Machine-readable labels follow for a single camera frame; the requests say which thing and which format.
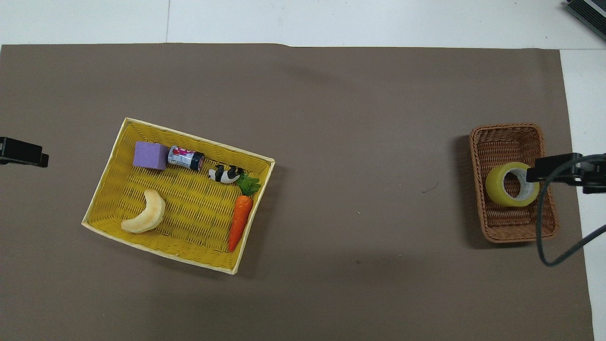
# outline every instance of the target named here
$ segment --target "brown wicker basket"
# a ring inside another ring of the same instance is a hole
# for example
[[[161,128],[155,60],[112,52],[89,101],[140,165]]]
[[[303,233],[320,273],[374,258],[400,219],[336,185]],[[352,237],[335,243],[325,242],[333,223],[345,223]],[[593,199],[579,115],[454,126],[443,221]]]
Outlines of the brown wicker basket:
[[[478,214],[484,237],[493,243],[536,240],[537,201],[525,207],[500,206],[490,200],[484,183],[488,172],[498,165],[517,161],[534,166],[535,159],[545,156],[541,129],[532,123],[479,126],[470,134],[470,147]],[[518,193],[518,180],[506,177],[505,190],[510,194]],[[558,217],[548,190],[543,209],[542,236],[552,237],[557,230]]]

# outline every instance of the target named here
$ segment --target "yellow tape roll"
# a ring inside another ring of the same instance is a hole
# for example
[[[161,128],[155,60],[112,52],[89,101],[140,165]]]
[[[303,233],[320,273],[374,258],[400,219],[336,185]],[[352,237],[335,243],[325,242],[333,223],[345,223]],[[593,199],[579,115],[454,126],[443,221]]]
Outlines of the yellow tape roll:
[[[526,182],[526,170],[529,165],[510,162],[493,168],[486,177],[486,192],[495,203],[506,207],[523,207],[533,202],[539,194],[539,183]],[[505,190],[505,175],[511,173],[520,181],[520,193],[512,197]]]

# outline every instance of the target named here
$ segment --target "can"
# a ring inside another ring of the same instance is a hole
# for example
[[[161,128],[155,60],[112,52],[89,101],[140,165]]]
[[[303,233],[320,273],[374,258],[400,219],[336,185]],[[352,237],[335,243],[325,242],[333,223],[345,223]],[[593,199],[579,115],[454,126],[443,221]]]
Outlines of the can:
[[[204,163],[204,154],[172,146],[168,151],[168,163],[199,171]]]

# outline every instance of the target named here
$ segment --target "toy cow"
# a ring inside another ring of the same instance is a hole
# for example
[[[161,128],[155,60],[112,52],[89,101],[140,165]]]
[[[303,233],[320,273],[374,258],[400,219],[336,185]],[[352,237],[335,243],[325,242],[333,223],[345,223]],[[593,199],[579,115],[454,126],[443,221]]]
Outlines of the toy cow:
[[[222,164],[217,165],[217,169],[209,169],[208,177],[221,183],[232,183],[236,181],[240,174],[244,171],[240,167],[229,166],[229,170],[225,171],[225,167]]]

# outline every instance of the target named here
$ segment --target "toy carrot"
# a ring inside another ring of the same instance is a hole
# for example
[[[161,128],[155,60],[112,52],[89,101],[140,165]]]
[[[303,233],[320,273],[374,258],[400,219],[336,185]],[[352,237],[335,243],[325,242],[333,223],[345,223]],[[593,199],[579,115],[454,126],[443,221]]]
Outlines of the toy carrot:
[[[242,191],[242,195],[236,199],[233,209],[233,218],[229,230],[229,252],[236,249],[240,238],[242,238],[244,226],[246,226],[246,222],[248,221],[248,215],[253,208],[253,199],[250,196],[261,188],[258,182],[259,179],[249,178],[246,173],[242,173],[236,181],[236,184]]]

